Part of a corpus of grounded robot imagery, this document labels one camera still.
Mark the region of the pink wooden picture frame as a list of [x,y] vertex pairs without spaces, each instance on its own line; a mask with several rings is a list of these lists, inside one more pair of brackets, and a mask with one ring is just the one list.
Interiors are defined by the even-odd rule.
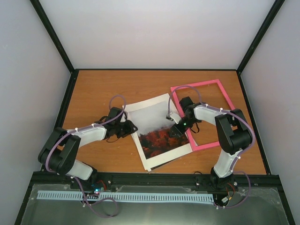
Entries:
[[[200,93],[201,100],[210,106],[225,110],[233,110],[235,108],[219,79],[190,83],[187,87],[177,90],[175,86],[170,89],[173,102],[181,117],[184,116],[184,112],[179,101],[184,97],[190,97],[194,103],[198,103],[199,97],[197,92]],[[186,131],[186,135],[192,151],[201,151],[219,146],[216,127],[206,121],[195,124],[192,129]]]

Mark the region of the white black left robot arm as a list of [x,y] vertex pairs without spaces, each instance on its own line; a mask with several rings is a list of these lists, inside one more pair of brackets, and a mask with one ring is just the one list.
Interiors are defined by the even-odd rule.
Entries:
[[92,166],[76,160],[79,148],[87,144],[108,140],[112,136],[125,138],[138,130],[123,109],[113,107],[107,116],[89,126],[65,130],[57,127],[42,148],[38,161],[46,170],[59,175],[81,179],[86,188],[97,185],[97,172]]

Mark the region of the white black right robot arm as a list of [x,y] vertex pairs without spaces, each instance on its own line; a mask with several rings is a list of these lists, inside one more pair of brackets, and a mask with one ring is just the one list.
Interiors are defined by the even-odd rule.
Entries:
[[182,137],[186,131],[205,121],[216,126],[221,152],[210,172],[210,183],[214,189],[222,188],[233,175],[234,167],[241,155],[255,143],[255,133],[240,109],[224,110],[203,102],[193,103],[190,97],[180,101],[184,116],[171,112],[168,101],[166,119],[174,121],[171,137]]

